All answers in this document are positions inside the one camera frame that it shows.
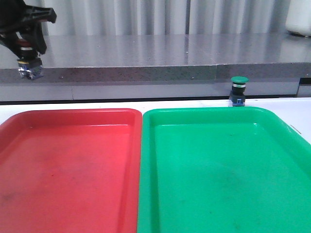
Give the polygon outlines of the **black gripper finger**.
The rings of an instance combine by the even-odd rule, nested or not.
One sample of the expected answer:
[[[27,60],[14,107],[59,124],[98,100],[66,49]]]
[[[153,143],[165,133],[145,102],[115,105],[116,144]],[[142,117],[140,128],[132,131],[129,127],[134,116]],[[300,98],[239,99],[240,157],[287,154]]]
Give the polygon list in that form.
[[[47,45],[42,31],[42,22],[55,23],[57,14],[53,8],[25,6],[17,21],[17,31],[40,54],[45,54]]]
[[[1,32],[0,44],[8,48],[18,59],[21,58],[21,44],[17,32]]]

